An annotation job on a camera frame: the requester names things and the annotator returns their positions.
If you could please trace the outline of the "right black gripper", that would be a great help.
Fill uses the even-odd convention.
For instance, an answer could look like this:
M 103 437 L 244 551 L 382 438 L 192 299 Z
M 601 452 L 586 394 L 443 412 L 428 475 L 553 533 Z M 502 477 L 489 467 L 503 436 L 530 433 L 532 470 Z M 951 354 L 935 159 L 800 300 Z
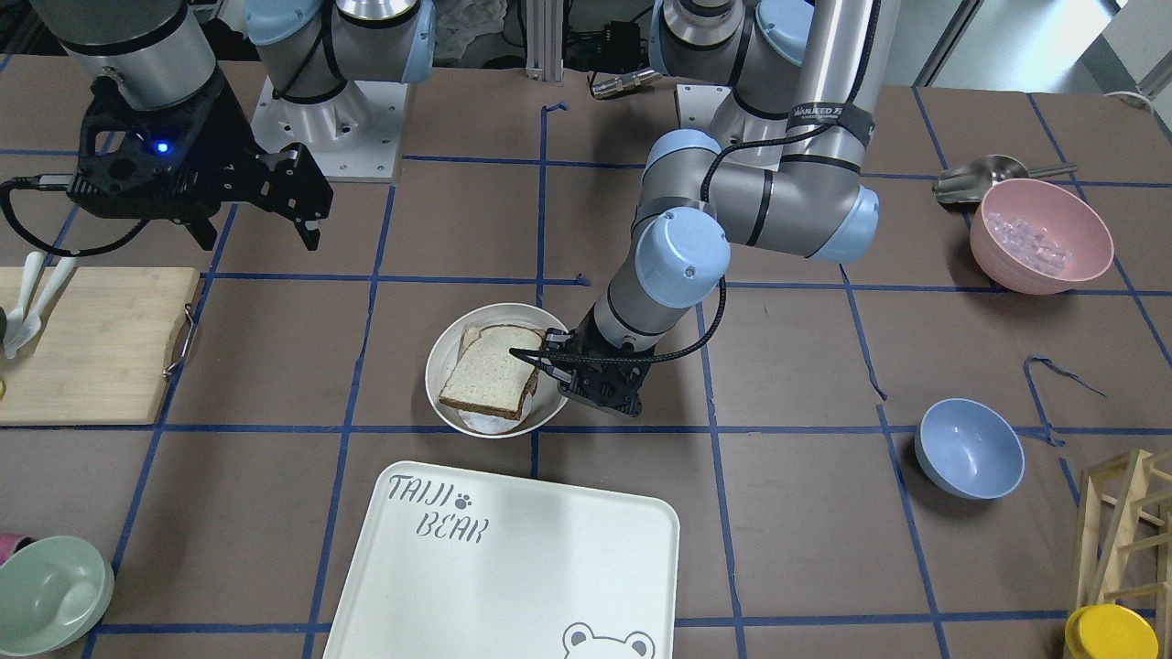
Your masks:
M 105 220 L 171 220 L 209 252 L 222 237 L 211 218 L 222 203 L 255 201 L 292 222 L 306 250 L 319 249 L 331 182 L 309 147 L 267 152 L 255 142 L 222 70 L 158 110 L 132 108 L 110 74 L 93 80 L 91 91 L 67 191 L 84 211 Z

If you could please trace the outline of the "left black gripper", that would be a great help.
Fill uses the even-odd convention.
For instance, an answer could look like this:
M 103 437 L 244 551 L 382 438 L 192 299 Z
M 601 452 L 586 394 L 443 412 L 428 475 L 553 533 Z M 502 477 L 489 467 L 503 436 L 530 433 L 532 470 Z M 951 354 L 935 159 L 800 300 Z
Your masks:
M 509 349 L 509 354 L 558 381 L 565 399 L 616 416 L 640 416 L 640 389 L 656 347 L 634 351 L 628 341 L 616 349 L 597 326 L 582 325 L 577 330 L 548 327 L 541 349 Z

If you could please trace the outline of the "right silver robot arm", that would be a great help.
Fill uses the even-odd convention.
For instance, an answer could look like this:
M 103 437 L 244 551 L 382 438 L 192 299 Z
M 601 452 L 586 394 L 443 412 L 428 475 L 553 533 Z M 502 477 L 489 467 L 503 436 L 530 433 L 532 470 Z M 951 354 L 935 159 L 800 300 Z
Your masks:
M 320 242 L 333 189 L 322 149 L 372 130 L 363 86 L 420 83 L 434 59 L 431 1 L 247 1 L 245 34 L 266 67 L 284 145 L 259 145 L 188 1 L 35 1 L 91 81 L 76 171 L 4 183 L 4 217 L 25 242 L 57 257 L 125 246 L 151 220 L 188 229 L 202 250 L 212 218 L 247 203 L 292 222 L 307 250 Z M 14 190 L 64 193 L 101 220 L 132 220 L 117 242 L 60 249 L 16 219 Z

